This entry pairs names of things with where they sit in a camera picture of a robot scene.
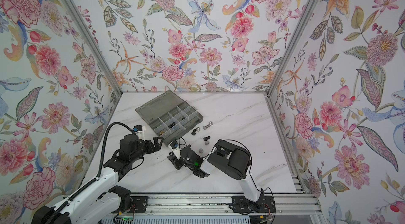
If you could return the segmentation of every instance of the blue flower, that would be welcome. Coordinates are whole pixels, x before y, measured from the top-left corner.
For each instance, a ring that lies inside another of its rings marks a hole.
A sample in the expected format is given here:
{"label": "blue flower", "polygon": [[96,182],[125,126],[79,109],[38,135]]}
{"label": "blue flower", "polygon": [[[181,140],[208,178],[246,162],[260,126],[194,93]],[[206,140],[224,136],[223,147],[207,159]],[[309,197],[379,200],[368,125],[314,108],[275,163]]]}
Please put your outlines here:
{"label": "blue flower", "polygon": [[245,87],[243,85],[239,85],[239,78],[230,80],[229,76],[227,76],[227,75],[222,75],[222,78],[224,80],[224,83],[228,86],[228,88],[231,88],[232,91],[235,91],[235,88],[238,90],[247,89],[247,87]]}
{"label": "blue flower", "polygon": [[211,20],[207,17],[207,14],[210,14],[214,6],[212,0],[208,0],[208,2],[205,0],[203,3],[201,3],[202,8],[198,4],[198,0],[187,0],[187,2],[192,8],[191,14],[197,18],[196,25],[188,30],[189,33],[198,32],[201,24],[205,24],[209,29],[214,31],[221,29],[219,26],[217,26],[214,20]]}
{"label": "blue flower", "polygon": [[48,157],[49,161],[48,164],[52,169],[56,169],[58,162],[60,161],[61,154],[58,153],[51,153],[51,156]]}
{"label": "blue flower", "polygon": [[95,108],[94,116],[92,114],[89,114],[86,116],[86,118],[84,118],[84,121],[87,121],[92,124],[98,123],[101,121],[101,123],[107,124],[107,121],[104,119],[104,116],[106,116],[108,113],[108,106],[103,112],[101,112],[101,110],[99,109],[98,106],[96,106],[94,108]]}

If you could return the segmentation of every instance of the metal bolt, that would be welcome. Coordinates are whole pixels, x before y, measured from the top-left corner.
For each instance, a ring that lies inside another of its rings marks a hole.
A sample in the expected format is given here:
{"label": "metal bolt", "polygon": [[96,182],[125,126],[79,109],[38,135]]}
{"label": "metal bolt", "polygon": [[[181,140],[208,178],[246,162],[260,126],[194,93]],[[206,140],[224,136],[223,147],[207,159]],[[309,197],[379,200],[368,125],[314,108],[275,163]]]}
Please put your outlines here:
{"label": "metal bolt", "polygon": [[205,130],[205,129],[209,128],[211,125],[212,125],[212,121],[208,122],[208,125],[203,126],[202,128]]}

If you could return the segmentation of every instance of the green leaf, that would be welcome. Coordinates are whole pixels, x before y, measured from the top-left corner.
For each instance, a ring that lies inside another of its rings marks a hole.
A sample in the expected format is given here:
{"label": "green leaf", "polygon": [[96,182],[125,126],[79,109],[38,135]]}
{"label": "green leaf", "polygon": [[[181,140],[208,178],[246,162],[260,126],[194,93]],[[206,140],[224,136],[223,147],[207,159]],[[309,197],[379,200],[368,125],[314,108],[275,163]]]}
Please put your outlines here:
{"label": "green leaf", "polygon": [[341,181],[333,181],[331,183],[331,186],[338,192],[344,192],[347,190],[350,190],[344,183],[342,183]]}
{"label": "green leaf", "polygon": [[70,118],[71,122],[72,122],[72,126],[74,126],[75,128],[78,128],[78,119],[72,114],[72,117]]}
{"label": "green leaf", "polygon": [[15,109],[15,115],[18,121],[33,109],[38,99],[39,91],[42,88],[43,86],[31,90],[27,96],[18,102],[17,108]]}

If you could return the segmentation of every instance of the red berry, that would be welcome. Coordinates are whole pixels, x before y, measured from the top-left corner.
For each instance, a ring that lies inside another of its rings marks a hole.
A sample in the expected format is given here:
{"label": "red berry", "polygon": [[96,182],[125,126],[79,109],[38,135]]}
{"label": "red berry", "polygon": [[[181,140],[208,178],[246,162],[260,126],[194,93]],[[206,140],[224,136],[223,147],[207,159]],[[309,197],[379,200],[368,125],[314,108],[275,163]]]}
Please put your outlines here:
{"label": "red berry", "polygon": [[395,205],[391,205],[390,208],[391,208],[392,211],[394,211],[396,213],[399,212],[399,209]]}

